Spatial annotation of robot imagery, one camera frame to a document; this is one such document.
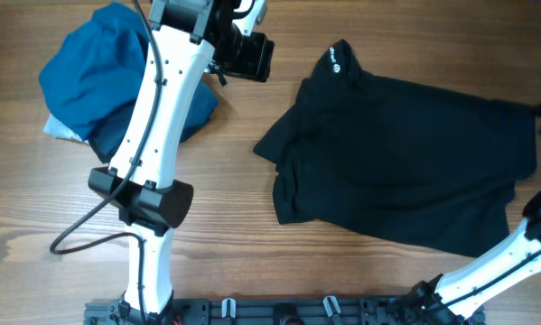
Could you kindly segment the black polo shirt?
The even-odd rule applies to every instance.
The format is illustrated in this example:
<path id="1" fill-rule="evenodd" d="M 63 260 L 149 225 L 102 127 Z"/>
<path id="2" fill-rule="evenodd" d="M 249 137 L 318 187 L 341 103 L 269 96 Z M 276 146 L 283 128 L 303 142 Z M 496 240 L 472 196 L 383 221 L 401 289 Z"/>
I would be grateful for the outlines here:
<path id="1" fill-rule="evenodd" d="M 508 235 L 515 184 L 536 169 L 536 121 L 524 104 L 371 74 L 339 41 L 254 152 L 275 165 L 281 224 L 477 257 Z"/>

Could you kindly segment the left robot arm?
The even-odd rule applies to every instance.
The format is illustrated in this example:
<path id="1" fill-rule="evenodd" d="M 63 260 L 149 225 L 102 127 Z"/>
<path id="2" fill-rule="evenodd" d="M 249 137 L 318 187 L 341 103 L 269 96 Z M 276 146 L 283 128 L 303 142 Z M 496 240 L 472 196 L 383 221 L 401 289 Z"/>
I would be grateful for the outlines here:
<path id="1" fill-rule="evenodd" d="M 259 1 L 155 1 L 150 48 L 126 135 L 89 187 L 118 207 L 129 241 L 129 277 L 115 301 L 90 303 L 87 324 L 171 324 L 170 253 L 174 230 L 188 214 L 190 184 L 177 181 L 176 155 L 196 88 L 205 73 L 267 80 L 274 44 L 255 27 Z"/>

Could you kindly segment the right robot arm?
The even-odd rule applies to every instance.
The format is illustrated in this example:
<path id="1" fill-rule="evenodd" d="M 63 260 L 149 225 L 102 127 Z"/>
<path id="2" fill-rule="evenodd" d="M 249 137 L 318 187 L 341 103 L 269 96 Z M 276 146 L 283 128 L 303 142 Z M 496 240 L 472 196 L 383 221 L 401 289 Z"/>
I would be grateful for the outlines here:
<path id="1" fill-rule="evenodd" d="M 541 273 L 541 191 L 515 231 L 461 269 L 418 283 L 401 301 L 405 324 L 468 324 L 488 300 Z"/>

